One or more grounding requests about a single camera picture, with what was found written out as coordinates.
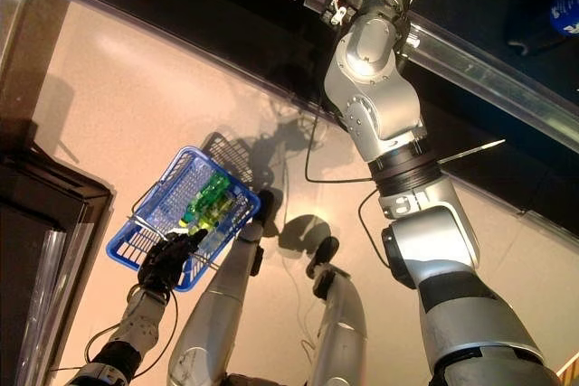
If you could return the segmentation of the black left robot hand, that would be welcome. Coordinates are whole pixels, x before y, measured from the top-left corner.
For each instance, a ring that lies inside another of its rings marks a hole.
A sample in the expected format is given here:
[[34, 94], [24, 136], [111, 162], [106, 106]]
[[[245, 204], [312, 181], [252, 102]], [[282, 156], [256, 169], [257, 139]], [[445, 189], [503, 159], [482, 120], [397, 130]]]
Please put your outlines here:
[[196, 253], [208, 230], [194, 234], [169, 232], [147, 253], [138, 270], [138, 283], [148, 291], [169, 296], [182, 275], [185, 262]]

